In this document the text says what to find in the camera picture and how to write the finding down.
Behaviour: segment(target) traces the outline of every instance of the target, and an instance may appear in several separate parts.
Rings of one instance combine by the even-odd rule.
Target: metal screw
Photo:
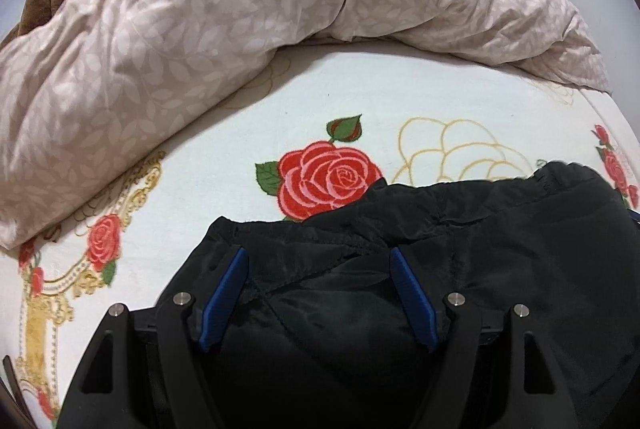
[[[516,314],[518,317],[526,317],[529,315],[529,308],[524,304],[518,303],[516,304],[516,306],[513,307],[513,313]]]
[[[116,303],[109,306],[109,315],[111,317],[117,317],[124,312],[124,304]]]
[[[449,295],[447,295],[447,301],[449,301],[449,303],[451,303],[453,306],[462,306],[465,303],[466,299],[465,296],[463,296],[459,292],[451,292]]]
[[[174,295],[174,304],[183,306],[191,301],[191,294],[189,292],[178,292]]]

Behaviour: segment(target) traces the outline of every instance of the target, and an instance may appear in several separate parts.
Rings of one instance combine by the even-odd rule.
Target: black garment
[[[230,429],[409,427],[438,355],[414,342],[390,282],[398,245],[478,306],[529,306],[585,429],[638,368],[640,237],[589,168],[426,188],[379,181],[303,223],[219,218],[160,301],[233,244],[248,251],[250,277],[219,356],[203,359]]]

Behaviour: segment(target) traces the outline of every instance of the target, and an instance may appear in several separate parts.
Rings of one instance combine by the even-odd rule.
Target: comforter
[[[0,53],[0,245],[64,218],[311,37],[388,37],[608,89],[568,0],[66,0]]]

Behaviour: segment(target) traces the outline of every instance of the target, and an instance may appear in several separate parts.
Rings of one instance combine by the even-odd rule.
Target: floral bedsheet
[[[158,92],[154,112],[171,103]],[[72,216],[0,256],[0,352],[38,425],[52,427],[109,305],[151,306],[218,216],[300,221],[380,177],[498,180],[548,160],[593,167],[638,207],[640,148],[606,94],[396,43],[281,50]]]

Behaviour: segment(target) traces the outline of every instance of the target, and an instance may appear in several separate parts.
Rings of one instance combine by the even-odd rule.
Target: red rose print
[[[626,187],[626,176],[625,172],[618,162],[618,159],[612,151],[609,149],[604,149],[604,167],[609,173],[609,176],[614,181],[616,185],[616,189],[622,193],[622,196],[628,196],[628,191]]]
[[[31,274],[31,294],[37,297],[42,293],[42,285],[44,284],[44,271],[38,267],[33,269]]]
[[[49,420],[53,420],[56,417],[51,407],[51,402],[49,402],[49,397],[40,388],[38,388],[38,403],[40,404],[42,412]]]
[[[33,257],[35,251],[36,250],[33,247],[33,239],[25,241],[20,246],[20,255],[18,257],[18,270],[20,272],[22,272],[26,268],[26,266],[29,265],[29,262],[31,261],[31,258]]]
[[[602,141],[603,144],[609,143],[609,133],[607,133],[607,130],[604,129],[604,126],[596,124],[595,134]]]
[[[331,211],[360,198],[382,173],[359,149],[320,141],[278,162],[278,205],[293,219]]]
[[[120,217],[115,214],[103,216],[91,228],[86,254],[97,272],[120,255],[120,228]]]
[[[635,185],[629,186],[629,197],[631,198],[631,205],[636,209],[638,207],[638,188]]]

